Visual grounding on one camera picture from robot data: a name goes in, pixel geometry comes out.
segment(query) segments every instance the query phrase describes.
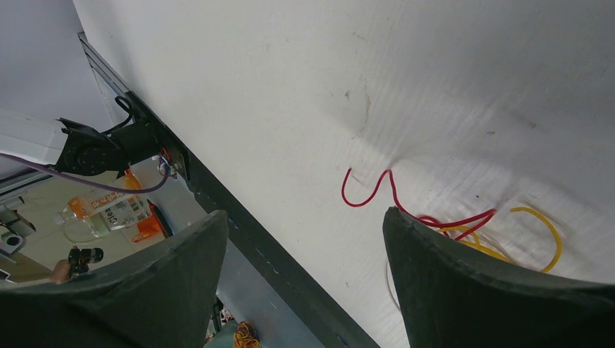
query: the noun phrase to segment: floor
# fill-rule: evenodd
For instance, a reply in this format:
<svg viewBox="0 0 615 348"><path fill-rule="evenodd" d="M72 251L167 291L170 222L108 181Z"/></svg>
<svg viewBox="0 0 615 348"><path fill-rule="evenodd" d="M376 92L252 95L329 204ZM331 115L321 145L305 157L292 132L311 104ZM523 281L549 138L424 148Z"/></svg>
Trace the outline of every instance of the floor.
<svg viewBox="0 0 615 348"><path fill-rule="evenodd" d="M108 172L89 179L109 183L115 179L115 173ZM53 269L58 260L65 259L72 244L65 238L63 227L54 222L54 214L62 210L69 199L90 190L89 186L56 178L49 179L28 190L27 194L22 196L25 205L21 206L18 211L34 224L37 232L28 237L27 244L21 252L49 269ZM79 222L69 225L67 229L71 232L87 233L88 231L85 225ZM136 233L136 228L126 228L111 233L107 238L79 247L99 247L104 250L104 259L90 266L90 269L94 270L164 239L162 234L158 234L139 243L133 243L131 239ZM21 285L23 284L0 282L0 289Z"/></svg>

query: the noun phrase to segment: red wire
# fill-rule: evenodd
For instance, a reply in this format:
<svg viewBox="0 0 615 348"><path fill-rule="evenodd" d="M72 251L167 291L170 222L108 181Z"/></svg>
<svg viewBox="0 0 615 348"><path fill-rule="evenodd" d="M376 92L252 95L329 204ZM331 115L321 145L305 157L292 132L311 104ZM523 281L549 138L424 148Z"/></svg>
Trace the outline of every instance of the red wire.
<svg viewBox="0 0 615 348"><path fill-rule="evenodd" d="M481 220L483 219L483 221L481 221L480 223L478 223L476 226L474 226L473 228L470 228L469 230L463 232L460 236L458 236L457 238L455 238L455 240L460 240L463 237L469 235L470 233L474 232L475 230L477 230L478 228L481 228L484 224L486 224L487 222L489 222L489 220L491 220L491 218L493 217L493 215L495 214L496 210L495 209L489 209L485 212L482 212L478 215L475 215L473 217L468 217L467 219L463 219L463 220L459 220L459 221L455 221L452 223L441 223L440 221L438 221L438 219L436 218L432 218L431 216L428 215L424 215L421 217L416 217L412 214L409 213L409 211L407 211L402 204L400 203L400 200L397 198L397 187L395 186L395 180L393 178L393 172L390 169L385 170L384 172L382 172L382 174L380 175L380 178L378 178L378 181L376 182L376 187L373 189L373 192L371 193L371 195L363 202L361 203L352 203L351 201L348 200L348 198L346 198L346 183L348 182L348 178L350 177L350 171L352 171L352 168L348 168L348 171L346 172L346 176L344 177L344 182L342 183L342 199L344 200L344 203L348 204L351 207L362 207L366 204L368 204L375 196L376 193L378 192L378 189L380 188L380 184L382 183L382 180L384 179L384 176L386 174L389 174L389 181L391 183L391 190L393 193L393 201L395 202L395 205L405 214L409 215L410 217L417 219L419 221L421 221L423 224L429 226L429 227L435 227L435 228L447 228L447 227L457 227L457 226L461 226L461 225L465 225L467 223L473 223L475 221Z"/></svg>

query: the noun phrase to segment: black cable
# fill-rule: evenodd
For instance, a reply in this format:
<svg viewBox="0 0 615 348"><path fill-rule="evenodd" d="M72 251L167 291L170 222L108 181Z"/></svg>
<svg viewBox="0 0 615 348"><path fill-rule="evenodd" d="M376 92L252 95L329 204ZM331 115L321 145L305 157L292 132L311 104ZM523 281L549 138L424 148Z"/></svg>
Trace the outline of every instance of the black cable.
<svg viewBox="0 0 615 348"><path fill-rule="evenodd" d="M114 125L113 127L109 128L108 130L102 132L103 134L109 134L117 129L122 128L123 126L127 125L132 119L133 119L133 106L131 104L131 102L124 98L123 96L116 96L115 97L115 103L122 108L122 110L126 111L128 113L128 117L122 121L121 123L118 123L117 125Z"/></svg>

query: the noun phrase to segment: plastic bottle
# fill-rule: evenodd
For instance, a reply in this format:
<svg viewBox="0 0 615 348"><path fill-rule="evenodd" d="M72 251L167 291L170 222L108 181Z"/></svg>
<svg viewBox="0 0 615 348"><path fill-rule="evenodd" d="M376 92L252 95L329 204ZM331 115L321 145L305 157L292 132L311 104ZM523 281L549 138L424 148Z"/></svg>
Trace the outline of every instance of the plastic bottle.
<svg viewBox="0 0 615 348"><path fill-rule="evenodd" d="M117 179L113 186L140 189L139 181L132 174ZM95 189L87 194L73 197L68 205L58 212L57 224L82 221L94 237L101 238L111 231L135 225L152 215L145 199L136 194L122 194Z"/></svg>

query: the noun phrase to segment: white tabletop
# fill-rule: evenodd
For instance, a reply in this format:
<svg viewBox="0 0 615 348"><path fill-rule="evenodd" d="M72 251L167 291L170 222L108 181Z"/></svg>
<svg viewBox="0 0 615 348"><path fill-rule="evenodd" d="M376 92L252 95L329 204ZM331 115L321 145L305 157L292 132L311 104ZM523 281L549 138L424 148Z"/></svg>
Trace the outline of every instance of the white tabletop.
<svg viewBox="0 0 615 348"><path fill-rule="evenodd" d="M88 40L383 347L407 345L381 232L403 204L486 229L526 264L615 281L608 1L75 0Z"/></svg>

